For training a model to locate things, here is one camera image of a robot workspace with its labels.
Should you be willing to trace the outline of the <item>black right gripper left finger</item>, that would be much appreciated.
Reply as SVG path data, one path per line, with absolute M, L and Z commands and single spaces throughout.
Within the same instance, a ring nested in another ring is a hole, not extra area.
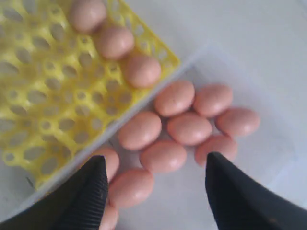
M 106 161 L 93 156 L 59 188 L 1 222 L 2 230 L 97 230 L 108 195 Z

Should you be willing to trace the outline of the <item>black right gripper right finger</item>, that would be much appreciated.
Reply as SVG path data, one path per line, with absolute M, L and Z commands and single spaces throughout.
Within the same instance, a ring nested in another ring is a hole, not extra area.
M 220 230 L 305 230 L 307 211 L 247 176 L 221 153 L 207 156 L 205 188 Z

